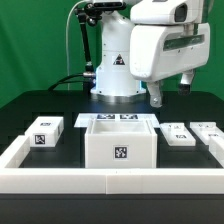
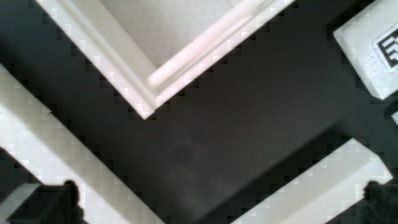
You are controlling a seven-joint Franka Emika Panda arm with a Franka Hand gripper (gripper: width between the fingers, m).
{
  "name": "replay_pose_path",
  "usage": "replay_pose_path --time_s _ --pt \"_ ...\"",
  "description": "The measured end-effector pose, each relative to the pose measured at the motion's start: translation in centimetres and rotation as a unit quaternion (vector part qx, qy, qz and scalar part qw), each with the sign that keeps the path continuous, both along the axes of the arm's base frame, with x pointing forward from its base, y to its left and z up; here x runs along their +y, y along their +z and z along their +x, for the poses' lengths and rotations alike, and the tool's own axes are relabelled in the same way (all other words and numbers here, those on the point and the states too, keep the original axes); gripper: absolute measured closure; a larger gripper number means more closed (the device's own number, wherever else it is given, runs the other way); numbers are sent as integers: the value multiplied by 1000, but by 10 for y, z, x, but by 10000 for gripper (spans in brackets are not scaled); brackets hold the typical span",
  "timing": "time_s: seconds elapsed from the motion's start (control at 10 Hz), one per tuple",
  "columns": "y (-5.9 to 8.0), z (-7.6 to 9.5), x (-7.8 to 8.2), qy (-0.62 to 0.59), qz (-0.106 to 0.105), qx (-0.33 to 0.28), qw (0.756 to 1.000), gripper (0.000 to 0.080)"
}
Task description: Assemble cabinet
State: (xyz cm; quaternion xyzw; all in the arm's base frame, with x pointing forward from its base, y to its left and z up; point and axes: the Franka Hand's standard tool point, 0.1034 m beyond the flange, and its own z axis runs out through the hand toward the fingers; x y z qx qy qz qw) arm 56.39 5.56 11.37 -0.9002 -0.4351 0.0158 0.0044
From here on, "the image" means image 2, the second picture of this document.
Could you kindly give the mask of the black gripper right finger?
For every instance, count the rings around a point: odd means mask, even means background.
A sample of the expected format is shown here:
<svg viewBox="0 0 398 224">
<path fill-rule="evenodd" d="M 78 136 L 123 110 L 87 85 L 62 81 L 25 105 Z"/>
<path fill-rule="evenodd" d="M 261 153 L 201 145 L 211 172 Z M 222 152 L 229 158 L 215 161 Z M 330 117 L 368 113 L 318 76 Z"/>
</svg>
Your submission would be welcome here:
<svg viewBox="0 0 398 224">
<path fill-rule="evenodd" d="M 355 224 L 398 224 L 398 184 L 368 182 Z"/>
</svg>

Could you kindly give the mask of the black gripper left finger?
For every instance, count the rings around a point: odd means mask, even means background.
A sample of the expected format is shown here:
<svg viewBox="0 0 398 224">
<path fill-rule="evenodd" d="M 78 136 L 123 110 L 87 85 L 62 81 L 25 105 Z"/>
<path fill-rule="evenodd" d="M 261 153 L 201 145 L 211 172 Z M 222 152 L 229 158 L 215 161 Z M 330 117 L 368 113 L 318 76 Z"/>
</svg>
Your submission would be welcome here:
<svg viewBox="0 0 398 224">
<path fill-rule="evenodd" d="M 0 224 L 80 224 L 78 201 L 73 181 L 21 184 L 0 202 Z"/>
</svg>

